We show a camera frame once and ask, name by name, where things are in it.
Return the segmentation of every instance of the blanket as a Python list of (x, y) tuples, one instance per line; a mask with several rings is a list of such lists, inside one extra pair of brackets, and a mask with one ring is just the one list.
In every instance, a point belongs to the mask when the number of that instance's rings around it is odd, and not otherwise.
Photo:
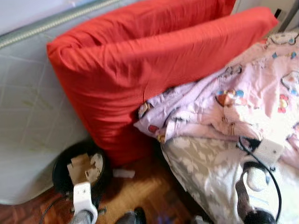
[(282, 159), (299, 168), (298, 35), (273, 34), (220, 71), (147, 100), (135, 127), (162, 143), (177, 136), (281, 139)]
[(142, 0), (47, 44), (66, 96), (113, 166), (153, 151), (153, 139), (133, 127), (145, 100), (217, 71), (278, 23), (266, 7), (229, 15), (234, 4)]

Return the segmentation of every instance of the white plastic object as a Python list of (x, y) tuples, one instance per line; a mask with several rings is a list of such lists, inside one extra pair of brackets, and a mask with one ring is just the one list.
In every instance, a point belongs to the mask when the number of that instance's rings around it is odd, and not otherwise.
[(92, 195), (90, 190), (90, 183), (83, 182), (74, 186), (74, 215), (82, 210), (87, 210), (92, 213), (92, 224), (95, 224), (98, 219), (98, 211), (92, 203)]
[(249, 196), (249, 204), (251, 207), (254, 208), (261, 208), (265, 211), (270, 211), (272, 212), (271, 207), (273, 206), (274, 208), (276, 207), (276, 204), (273, 202), (273, 188), (271, 187), (266, 187), (265, 189), (261, 191), (254, 191), (250, 186), (247, 185), (248, 183), (248, 173), (244, 175), (244, 185), (247, 191), (247, 194)]
[(252, 190), (257, 192), (264, 190), (268, 186), (265, 172), (256, 167), (248, 170), (246, 182)]
[(263, 139), (253, 154), (266, 165), (275, 163), (283, 153), (284, 146), (269, 139)]

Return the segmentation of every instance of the red pillow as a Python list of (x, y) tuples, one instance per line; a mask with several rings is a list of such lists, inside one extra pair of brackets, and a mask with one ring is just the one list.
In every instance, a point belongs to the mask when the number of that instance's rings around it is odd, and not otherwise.
[(114, 165), (152, 150), (152, 140), (132, 125), (146, 99), (220, 69), (277, 23), (267, 8), (214, 20), (228, 14), (233, 4), (234, 0), (138, 2), (48, 44), (66, 95)]

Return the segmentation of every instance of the wall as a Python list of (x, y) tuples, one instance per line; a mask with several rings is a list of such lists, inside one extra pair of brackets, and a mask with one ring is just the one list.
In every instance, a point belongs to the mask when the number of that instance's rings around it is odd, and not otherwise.
[(232, 14), (245, 11), (246, 9), (257, 7), (261, 4), (262, 0), (237, 0)]
[(271, 31), (271, 33), (277, 33), (280, 31), (280, 27), (294, 6), (295, 1), (296, 0), (262, 0), (261, 6), (269, 7), (273, 14), (275, 14), (278, 8), (282, 10), (280, 16), (278, 17), (278, 25)]
[(1, 0), (0, 35), (93, 0)]
[(299, 28), (299, 9), (288, 24), (286, 30), (292, 30), (294, 28)]

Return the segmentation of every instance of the bedding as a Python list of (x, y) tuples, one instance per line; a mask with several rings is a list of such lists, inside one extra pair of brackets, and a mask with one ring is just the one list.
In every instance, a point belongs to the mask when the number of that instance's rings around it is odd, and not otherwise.
[(145, 100), (215, 72), (277, 24), (264, 7), (226, 16), (234, 2), (142, 1), (48, 44), (67, 97), (114, 165), (152, 151), (151, 140), (133, 127)]
[[(242, 223), (237, 213), (235, 182), (240, 178), (240, 160), (245, 152), (225, 140), (176, 137), (161, 145), (173, 174), (194, 200), (217, 224)], [(299, 223), (299, 170), (279, 161), (274, 176), (282, 194), (280, 224)], [(270, 182), (268, 196), (275, 216), (278, 200)]]
[(299, 168), (299, 34), (271, 35), (229, 66), (153, 97), (134, 125), (165, 143), (176, 136), (267, 138)]

